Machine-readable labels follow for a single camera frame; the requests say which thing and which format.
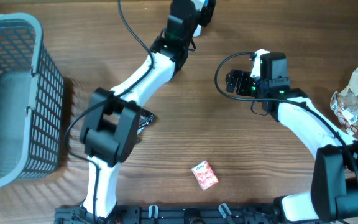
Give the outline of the beige clear food pouch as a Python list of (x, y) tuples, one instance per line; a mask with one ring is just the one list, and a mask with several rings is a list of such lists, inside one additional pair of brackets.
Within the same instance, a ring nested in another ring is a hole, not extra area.
[(358, 67), (353, 71), (348, 85), (331, 97), (330, 108), (349, 135), (358, 132)]

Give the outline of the red tissue packet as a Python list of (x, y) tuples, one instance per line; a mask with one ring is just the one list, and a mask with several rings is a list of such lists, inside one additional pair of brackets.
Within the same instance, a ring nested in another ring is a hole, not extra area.
[(191, 171), (202, 190), (206, 190), (219, 182), (207, 161), (200, 162), (197, 166), (193, 167)]

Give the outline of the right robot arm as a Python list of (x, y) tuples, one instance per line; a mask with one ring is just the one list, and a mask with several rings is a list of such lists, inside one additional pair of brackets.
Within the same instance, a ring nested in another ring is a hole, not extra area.
[(226, 75), (225, 97), (261, 102), (265, 115), (291, 130), (314, 157), (311, 188), (277, 197), (271, 223), (344, 223), (358, 217), (358, 140), (336, 127), (299, 88), (291, 88), (285, 54), (248, 52), (251, 71)]

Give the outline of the black red snack packet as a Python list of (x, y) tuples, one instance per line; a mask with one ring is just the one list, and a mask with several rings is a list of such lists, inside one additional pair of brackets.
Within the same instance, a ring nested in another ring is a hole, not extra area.
[(137, 134), (140, 134), (147, 126), (151, 125), (154, 120), (154, 114), (149, 110), (143, 109), (140, 114), (139, 127)]

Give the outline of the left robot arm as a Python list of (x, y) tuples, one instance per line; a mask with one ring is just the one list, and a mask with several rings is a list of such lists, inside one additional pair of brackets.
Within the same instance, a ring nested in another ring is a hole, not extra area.
[(195, 51), (193, 39), (211, 22), (215, 6), (215, 0), (172, 1), (167, 26), (146, 49), (145, 62), (121, 84), (93, 92), (80, 115), (80, 141), (89, 162), (88, 193), (81, 207), (92, 223), (107, 220), (114, 211), (119, 169), (137, 144), (143, 107)]

